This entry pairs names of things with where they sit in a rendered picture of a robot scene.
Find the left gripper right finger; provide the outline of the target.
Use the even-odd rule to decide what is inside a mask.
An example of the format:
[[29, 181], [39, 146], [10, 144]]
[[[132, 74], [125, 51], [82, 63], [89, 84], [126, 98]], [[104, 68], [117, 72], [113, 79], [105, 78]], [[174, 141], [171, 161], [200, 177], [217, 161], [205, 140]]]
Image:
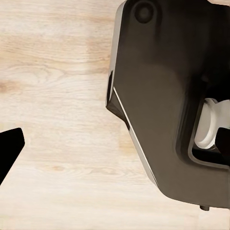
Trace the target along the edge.
[[230, 129], [220, 127], [218, 128], [215, 145], [230, 165]]

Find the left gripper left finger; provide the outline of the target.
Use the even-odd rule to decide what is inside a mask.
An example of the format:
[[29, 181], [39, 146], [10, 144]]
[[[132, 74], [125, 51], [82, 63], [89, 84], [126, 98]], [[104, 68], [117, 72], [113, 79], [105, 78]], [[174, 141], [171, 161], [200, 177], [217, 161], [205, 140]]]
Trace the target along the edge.
[[0, 185], [25, 146], [20, 127], [0, 133]]

